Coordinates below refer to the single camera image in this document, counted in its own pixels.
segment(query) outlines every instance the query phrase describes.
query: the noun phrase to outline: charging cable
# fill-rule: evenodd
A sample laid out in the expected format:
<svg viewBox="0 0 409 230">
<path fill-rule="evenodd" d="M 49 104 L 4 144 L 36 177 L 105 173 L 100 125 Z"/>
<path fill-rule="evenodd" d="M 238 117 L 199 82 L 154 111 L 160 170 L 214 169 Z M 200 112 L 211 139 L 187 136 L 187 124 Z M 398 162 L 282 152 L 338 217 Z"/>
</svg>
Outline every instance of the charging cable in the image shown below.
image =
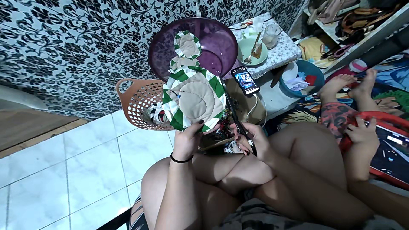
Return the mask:
<svg viewBox="0 0 409 230">
<path fill-rule="evenodd" d="M 257 94 L 253 94 L 253 95 L 256 97 L 256 103 L 254 104 L 253 108 L 248 112 L 248 114 L 247 114 L 247 116 L 246 116 L 246 121 L 249 120 L 249 115 L 250 115 L 250 113 L 253 112 L 253 110 L 256 108 L 257 103 L 258 103 L 258 96 L 257 96 Z M 263 126 L 262 126 L 262 128 L 263 128 L 263 127 L 265 126 L 265 123 L 267 122 L 267 106 L 266 106 L 266 104 L 265 104 L 264 98 L 263 98 L 263 97 L 260 97 L 260 98 L 261 98 L 261 100 L 262 100 L 263 103 L 264 103 L 264 110 L 265 110 L 264 124 L 263 124 Z"/>
</svg>

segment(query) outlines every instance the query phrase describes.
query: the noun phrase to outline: drinking glass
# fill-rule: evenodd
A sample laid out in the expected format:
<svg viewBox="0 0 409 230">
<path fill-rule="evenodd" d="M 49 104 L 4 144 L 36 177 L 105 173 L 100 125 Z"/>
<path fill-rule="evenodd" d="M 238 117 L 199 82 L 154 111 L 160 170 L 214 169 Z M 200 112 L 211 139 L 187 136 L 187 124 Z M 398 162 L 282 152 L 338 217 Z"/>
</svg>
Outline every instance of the drinking glass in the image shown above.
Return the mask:
<svg viewBox="0 0 409 230">
<path fill-rule="evenodd" d="M 279 42 L 279 35 L 281 33 L 281 29 L 278 25 L 268 25 L 263 34 L 263 38 L 261 41 L 266 45 L 267 49 L 272 49 L 276 47 Z"/>
</svg>

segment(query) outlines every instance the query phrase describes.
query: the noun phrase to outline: scissors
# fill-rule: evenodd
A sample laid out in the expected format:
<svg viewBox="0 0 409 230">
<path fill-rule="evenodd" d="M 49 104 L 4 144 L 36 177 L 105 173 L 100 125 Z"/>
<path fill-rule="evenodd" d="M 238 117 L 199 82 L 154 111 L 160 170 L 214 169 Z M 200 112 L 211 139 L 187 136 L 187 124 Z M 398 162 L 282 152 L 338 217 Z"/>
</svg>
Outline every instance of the scissors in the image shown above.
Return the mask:
<svg viewBox="0 0 409 230">
<path fill-rule="evenodd" d="M 253 140 L 250 139 L 249 136 L 247 135 L 247 134 L 248 134 L 248 130 L 246 130 L 246 129 L 243 127 L 243 125 L 240 123 L 240 121 L 238 120 L 238 117 L 237 117 L 237 114 L 236 114 L 236 110 L 234 109 L 232 100 L 231 100 L 231 98 L 230 98 L 230 95 L 229 95 L 229 93 L 227 92 L 226 83 L 225 83 L 225 81 L 222 79 L 222 77 L 220 77 L 220 81 L 222 82 L 223 88 L 224 88 L 224 90 L 225 90 L 225 95 L 226 95 L 226 99 L 227 99 L 227 106 L 228 106 L 228 108 L 229 108 L 230 111 L 231 111 L 231 116 L 233 117 L 233 121 L 234 121 L 234 123 L 236 124 L 237 131 L 238 131 L 239 134 L 241 134 L 241 135 L 243 135 L 243 136 L 246 137 L 247 142 L 249 143 L 249 145 L 250 145 L 250 147 L 251 147 L 251 149 L 252 149 L 253 155 L 254 155 L 254 156 L 257 156 L 256 146 L 254 145 Z"/>
</svg>

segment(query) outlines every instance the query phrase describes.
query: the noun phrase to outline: phone screen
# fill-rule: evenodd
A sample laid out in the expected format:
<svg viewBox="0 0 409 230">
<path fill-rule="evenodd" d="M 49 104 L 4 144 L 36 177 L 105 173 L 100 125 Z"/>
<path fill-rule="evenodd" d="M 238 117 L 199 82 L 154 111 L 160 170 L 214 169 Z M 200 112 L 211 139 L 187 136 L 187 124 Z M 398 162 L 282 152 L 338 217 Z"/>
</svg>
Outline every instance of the phone screen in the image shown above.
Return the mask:
<svg viewBox="0 0 409 230">
<path fill-rule="evenodd" d="M 376 126 L 376 134 L 380 145 L 371 166 L 409 184 L 409 138 L 382 126 Z"/>
<path fill-rule="evenodd" d="M 235 69 L 233 75 L 246 94 L 258 90 L 258 86 L 255 84 L 253 78 L 245 67 Z"/>
</svg>

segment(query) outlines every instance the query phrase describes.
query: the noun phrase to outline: orange laundry basket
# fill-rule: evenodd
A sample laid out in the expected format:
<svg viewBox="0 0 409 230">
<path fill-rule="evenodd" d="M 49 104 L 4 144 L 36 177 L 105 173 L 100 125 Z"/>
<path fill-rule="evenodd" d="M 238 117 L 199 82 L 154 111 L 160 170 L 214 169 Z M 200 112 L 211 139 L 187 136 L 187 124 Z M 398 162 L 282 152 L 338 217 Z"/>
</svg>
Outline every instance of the orange laundry basket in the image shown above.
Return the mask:
<svg viewBox="0 0 409 230">
<path fill-rule="evenodd" d="M 124 81 L 132 81 L 132 85 L 124 92 L 119 91 L 119 86 Z M 163 81 L 161 80 L 136 80 L 122 79 L 117 83 L 117 93 L 121 100 L 122 109 L 128 121 L 141 129 L 148 130 L 174 130 L 170 125 L 160 126 L 147 123 L 142 119 L 142 110 L 153 103 L 162 102 Z"/>
</svg>

